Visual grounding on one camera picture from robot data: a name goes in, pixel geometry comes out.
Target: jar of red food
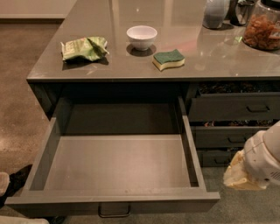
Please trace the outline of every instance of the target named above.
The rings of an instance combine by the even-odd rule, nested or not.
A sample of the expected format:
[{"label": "jar of red food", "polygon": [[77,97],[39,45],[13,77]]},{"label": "jar of red food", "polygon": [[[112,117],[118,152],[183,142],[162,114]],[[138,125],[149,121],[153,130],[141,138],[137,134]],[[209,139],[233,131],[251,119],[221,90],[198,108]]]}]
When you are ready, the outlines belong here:
[{"label": "jar of red food", "polygon": [[256,3],[243,42],[260,50],[280,49],[280,0]]}]

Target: baseboard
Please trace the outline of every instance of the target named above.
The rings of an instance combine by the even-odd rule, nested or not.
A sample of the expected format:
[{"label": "baseboard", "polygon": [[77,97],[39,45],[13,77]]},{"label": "baseboard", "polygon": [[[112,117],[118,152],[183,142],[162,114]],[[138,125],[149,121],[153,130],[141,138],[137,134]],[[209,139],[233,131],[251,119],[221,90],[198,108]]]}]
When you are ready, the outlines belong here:
[{"label": "baseboard", "polygon": [[62,24],[64,18],[0,18],[0,24]]}]

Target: floor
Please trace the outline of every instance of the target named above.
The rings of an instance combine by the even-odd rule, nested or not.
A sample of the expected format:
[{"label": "floor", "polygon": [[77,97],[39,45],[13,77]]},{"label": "floor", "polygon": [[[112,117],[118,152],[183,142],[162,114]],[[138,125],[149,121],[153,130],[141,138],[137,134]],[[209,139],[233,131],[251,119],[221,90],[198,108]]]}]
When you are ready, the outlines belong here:
[{"label": "floor", "polygon": [[[0,24],[0,172],[16,172],[36,157],[49,121],[25,79],[58,28],[58,24]],[[125,219],[69,216],[65,224],[280,223],[280,186],[236,191],[222,184],[224,167],[202,171],[207,190],[220,192],[220,201],[208,213],[132,214]],[[7,206],[0,215],[22,217]]]}]

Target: crumpled green bag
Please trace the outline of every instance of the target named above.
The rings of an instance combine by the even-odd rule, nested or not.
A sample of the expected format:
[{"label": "crumpled green bag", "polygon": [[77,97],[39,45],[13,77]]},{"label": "crumpled green bag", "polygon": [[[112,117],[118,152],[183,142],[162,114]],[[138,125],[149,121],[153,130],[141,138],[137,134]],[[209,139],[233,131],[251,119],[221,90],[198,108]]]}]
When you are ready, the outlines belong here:
[{"label": "crumpled green bag", "polygon": [[95,61],[109,53],[106,50],[107,40],[103,37],[79,38],[61,45],[64,61],[75,58]]}]

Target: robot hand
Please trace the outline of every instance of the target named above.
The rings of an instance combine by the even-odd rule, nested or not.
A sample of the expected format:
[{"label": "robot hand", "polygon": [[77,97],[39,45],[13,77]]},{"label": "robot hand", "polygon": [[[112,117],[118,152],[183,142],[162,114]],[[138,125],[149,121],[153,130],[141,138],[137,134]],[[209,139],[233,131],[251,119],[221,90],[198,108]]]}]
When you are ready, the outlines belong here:
[{"label": "robot hand", "polygon": [[224,184],[237,190],[264,190],[270,183],[280,185],[280,122],[248,139],[224,174]]}]

